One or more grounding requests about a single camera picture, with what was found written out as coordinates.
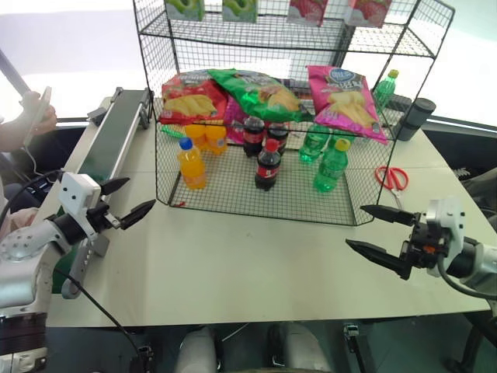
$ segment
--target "robotic arm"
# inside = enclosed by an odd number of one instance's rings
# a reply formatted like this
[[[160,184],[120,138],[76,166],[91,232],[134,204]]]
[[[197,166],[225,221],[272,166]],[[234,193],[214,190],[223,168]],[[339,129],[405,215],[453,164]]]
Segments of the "robotic arm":
[[[87,175],[65,173],[59,193],[65,214],[18,229],[0,242],[0,373],[44,369],[45,321],[58,260],[83,239],[92,242],[106,229],[129,228],[153,207],[150,200],[124,218],[109,213],[101,196],[128,180],[98,184]]]
[[[354,251],[393,270],[404,280],[409,279],[413,267],[426,268],[428,274],[442,276],[452,288],[487,299],[492,314],[497,315],[497,247],[464,237],[465,213],[456,198],[431,200],[426,213],[422,214],[381,205],[361,209],[375,218],[413,229],[409,240],[403,242],[399,257],[368,242],[347,239]],[[464,286],[448,275],[459,278]]]

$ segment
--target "yellow bottle cap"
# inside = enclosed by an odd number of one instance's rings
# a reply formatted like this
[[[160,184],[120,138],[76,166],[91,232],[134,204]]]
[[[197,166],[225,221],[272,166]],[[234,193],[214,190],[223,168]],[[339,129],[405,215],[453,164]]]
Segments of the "yellow bottle cap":
[[[390,70],[390,72],[388,73],[388,76],[390,78],[397,78],[398,77],[398,70]]]
[[[339,138],[335,143],[335,149],[340,152],[346,152],[350,148],[350,141],[346,138]]]

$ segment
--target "bottle label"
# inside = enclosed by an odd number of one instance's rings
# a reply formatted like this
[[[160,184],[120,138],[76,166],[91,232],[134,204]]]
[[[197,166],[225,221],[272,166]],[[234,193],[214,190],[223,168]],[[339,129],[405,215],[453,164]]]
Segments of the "bottle label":
[[[264,139],[264,132],[260,134],[250,134],[247,131],[243,131],[243,139],[250,144],[260,144]]]
[[[226,138],[208,138],[207,143],[211,148],[222,148],[226,144]]]
[[[205,173],[203,173],[202,175],[198,175],[198,176],[185,176],[185,175],[183,175],[183,180],[185,181],[186,185],[196,186],[196,185],[205,183],[207,178],[205,176]]]
[[[275,169],[267,169],[264,166],[259,166],[257,168],[257,175],[263,177],[264,179],[271,179],[276,176],[280,167],[276,167]]]
[[[324,143],[320,139],[317,139],[315,136],[307,135],[304,139],[304,145],[310,149],[321,150]]]
[[[339,179],[343,174],[342,169],[330,169],[329,167],[325,167],[322,164],[319,166],[319,173],[321,173],[325,177],[329,177],[330,179]]]

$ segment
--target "floor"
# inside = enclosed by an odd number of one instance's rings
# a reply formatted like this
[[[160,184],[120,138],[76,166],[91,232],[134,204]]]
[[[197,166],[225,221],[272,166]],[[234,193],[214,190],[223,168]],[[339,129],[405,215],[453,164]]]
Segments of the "floor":
[[[261,368],[264,340],[272,323],[252,323],[223,343],[224,371]],[[304,322],[318,338],[335,373],[359,372],[354,355],[343,343],[342,321]],[[222,339],[243,324],[214,326]],[[155,352],[157,373],[172,372],[183,337],[197,326],[156,326],[134,335]],[[377,373],[443,373],[443,361],[462,356],[471,324],[458,314],[360,324],[368,336]],[[128,342],[111,329],[52,328],[47,333],[48,372],[126,372],[133,356]],[[474,373],[497,372],[497,351],[484,340]]]

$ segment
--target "orange juice bottle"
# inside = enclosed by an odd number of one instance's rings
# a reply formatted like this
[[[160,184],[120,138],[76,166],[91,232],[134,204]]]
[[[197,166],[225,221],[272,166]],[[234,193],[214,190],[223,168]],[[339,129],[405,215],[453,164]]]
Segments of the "orange juice bottle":
[[[207,144],[209,149],[215,154],[219,155],[228,148],[228,143],[226,142],[226,127],[225,126],[206,126],[205,137],[207,138]]]
[[[191,138],[193,144],[200,150],[207,149],[205,126],[203,124],[189,124],[185,126],[186,136]]]
[[[205,165],[200,150],[193,146],[191,138],[180,138],[182,151],[178,154],[179,171],[190,189],[202,189],[206,184]]]

